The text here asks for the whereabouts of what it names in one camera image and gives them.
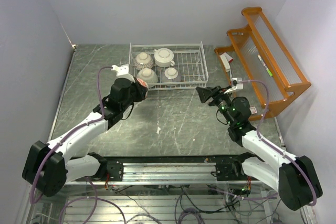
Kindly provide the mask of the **white wire dish rack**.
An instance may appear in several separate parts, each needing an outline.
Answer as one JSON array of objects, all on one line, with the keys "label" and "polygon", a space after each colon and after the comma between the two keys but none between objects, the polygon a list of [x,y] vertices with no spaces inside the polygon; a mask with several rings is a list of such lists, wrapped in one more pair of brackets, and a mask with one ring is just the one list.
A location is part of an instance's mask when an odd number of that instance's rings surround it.
[{"label": "white wire dish rack", "polygon": [[151,69],[158,77],[158,81],[156,83],[150,83],[149,90],[194,89],[196,87],[206,86],[208,82],[208,70],[202,42],[198,44],[130,44],[129,65],[132,68],[133,75],[136,76],[140,72],[135,66],[135,59],[138,54],[146,53],[154,60],[155,51],[161,48],[172,51],[174,56],[173,60],[175,62],[173,68],[176,69],[177,73],[181,76],[181,81],[176,83],[164,82],[162,74],[166,69],[154,63]]}]

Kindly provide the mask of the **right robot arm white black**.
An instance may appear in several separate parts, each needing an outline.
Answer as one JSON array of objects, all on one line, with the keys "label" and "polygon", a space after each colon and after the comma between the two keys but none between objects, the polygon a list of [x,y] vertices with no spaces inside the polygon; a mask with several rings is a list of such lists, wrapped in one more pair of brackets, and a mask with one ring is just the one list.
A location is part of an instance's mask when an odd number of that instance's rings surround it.
[{"label": "right robot arm white black", "polygon": [[216,106],[225,118],[230,139],[247,149],[233,162],[232,175],[236,179],[253,177],[278,193],[291,210],[314,206],[323,195],[312,160],[291,154],[264,138],[250,121],[250,104],[246,97],[230,98],[229,89],[197,87],[201,103]]}]

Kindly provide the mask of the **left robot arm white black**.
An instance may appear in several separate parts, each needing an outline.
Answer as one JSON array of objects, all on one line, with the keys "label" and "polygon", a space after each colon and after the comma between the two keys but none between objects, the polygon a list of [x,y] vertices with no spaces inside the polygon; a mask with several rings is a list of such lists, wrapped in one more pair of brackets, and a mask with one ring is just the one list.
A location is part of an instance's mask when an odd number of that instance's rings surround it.
[{"label": "left robot arm white black", "polygon": [[81,158],[74,155],[121,121],[127,109],[146,98],[148,89],[141,79],[118,78],[109,95],[81,123],[48,143],[37,141],[30,147],[22,178],[46,197],[57,194],[65,183],[76,179],[104,179],[108,172],[106,158],[94,152]]}]

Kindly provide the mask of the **white bowl red pattern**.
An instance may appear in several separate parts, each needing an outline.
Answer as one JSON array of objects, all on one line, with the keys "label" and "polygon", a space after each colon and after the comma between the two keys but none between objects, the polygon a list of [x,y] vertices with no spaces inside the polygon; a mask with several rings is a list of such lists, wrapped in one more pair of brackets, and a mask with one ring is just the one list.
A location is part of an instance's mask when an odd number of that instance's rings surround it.
[{"label": "white bowl red pattern", "polygon": [[144,89],[145,95],[147,95],[148,90],[149,90],[148,84],[140,78],[136,78],[136,80],[138,84],[141,86],[141,88]]}]

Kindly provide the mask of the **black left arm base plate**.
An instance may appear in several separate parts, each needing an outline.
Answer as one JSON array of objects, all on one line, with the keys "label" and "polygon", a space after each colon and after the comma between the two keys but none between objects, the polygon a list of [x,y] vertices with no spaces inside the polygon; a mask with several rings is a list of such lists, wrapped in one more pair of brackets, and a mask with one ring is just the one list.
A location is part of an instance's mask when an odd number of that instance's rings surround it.
[{"label": "black left arm base plate", "polygon": [[120,182],[123,179],[124,166],[117,160],[103,161],[97,172],[91,175],[94,180]]}]

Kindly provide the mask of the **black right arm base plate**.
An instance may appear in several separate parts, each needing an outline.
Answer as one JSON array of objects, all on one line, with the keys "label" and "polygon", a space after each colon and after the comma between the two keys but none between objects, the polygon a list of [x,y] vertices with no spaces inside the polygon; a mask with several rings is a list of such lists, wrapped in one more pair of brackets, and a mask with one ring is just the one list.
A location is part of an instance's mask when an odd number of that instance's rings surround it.
[{"label": "black right arm base plate", "polygon": [[239,162],[233,163],[216,163],[215,171],[211,175],[217,181],[236,181],[247,180],[248,176],[243,172],[243,168]]}]

